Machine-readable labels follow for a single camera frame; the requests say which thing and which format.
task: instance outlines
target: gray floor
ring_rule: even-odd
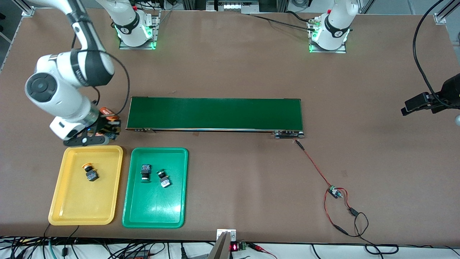
[[[81,0],[87,8],[101,8],[94,0]],[[289,10],[294,12],[324,12],[331,8],[334,0],[313,0],[311,7],[300,8],[292,4],[289,5]],[[376,0],[374,5],[369,10],[370,14],[424,14],[436,0]],[[3,33],[10,39],[13,38],[14,32],[21,19],[21,11],[9,0],[0,0],[0,12],[6,15],[6,19],[0,21],[0,25],[4,27]],[[450,35],[452,46],[457,55],[460,64],[460,8],[457,8],[447,18],[447,31]],[[4,60],[10,44],[0,37],[0,60]]]

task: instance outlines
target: white surface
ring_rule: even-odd
[[[278,259],[316,259],[317,257],[313,253],[311,245],[307,244],[259,244],[265,250],[273,253]],[[66,256],[67,259],[76,259],[71,247],[69,248],[69,254]],[[124,245],[109,245],[110,250],[115,252],[118,249],[124,247]],[[151,252],[156,253],[163,245],[155,244]],[[63,246],[53,246],[54,253],[58,259],[62,259],[61,250]],[[79,259],[107,259],[109,253],[100,245],[75,245],[75,251],[77,252]],[[207,254],[211,251],[212,246],[206,243],[184,243],[184,248],[189,258]],[[341,246],[341,245],[315,245],[315,249],[318,255],[322,259],[377,259],[378,256],[368,254],[363,246]],[[390,251],[394,248],[382,248],[381,251]],[[51,254],[48,246],[45,246],[46,258],[50,259]],[[170,254],[171,259],[180,259],[180,243],[170,243]],[[9,249],[0,251],[0,258],[9,258]],[[269,254],[256,252],[250,248],[243,251],[233,253],[234,259],[240,259],[246,256],[250,256],[249,259],[274,259]],[[32,259],[43,258],[41,247],[35,250]],[[417,248],[417,247],[400,247],[399,252],[394,255],[385,255],[386,259],[405,259],[405,258],[417,258],[417,259],[457,259],[459,258],[452,250],[447,248]],[[168,259],[167,247],[161,253],[151,256],[150,259]]]

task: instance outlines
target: table surface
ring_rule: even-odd
[[[404,101],[427,91],[412,58],[420,16],[358,15],[347,54],[309,53],[304,31],[233,12],[173,12],[154,51],[119,50],[110,18],[88,10],[108,52],[128,68],[137,96],[301,98],[304,147],[328,180],[366,213],[374,243],[460,245],[460,128],[456,111],[403,117]],[[270,18],[297,25],[289,14]],[[40,236],[65,147],[48,128],[52,116],[24,93],[37,59],[68,51],[73,32],[57,10],[24,18],[0,76],[0,235]],[[444,26],[431,18],[419,59],[435,89],[459,71]],[[118,110],[126,78],[117,66],[101,91]],[[88,88],[82,92],[95,98]],[[121,118],[126,123],[128,109]],[[112,223],[81,226],[75,236],[214,240],[216,229],[239,239],[362,243],[328,222],[326,183],[293,142],[267,133],[123,131],[125,150]],[[131,151],[184,147],[190,153],[185,223],[176,230],[125,229],[121,215]],[[353,232],[343,200],[328,199],[333,221]],[[74,226],[52,226],[68,236]]]

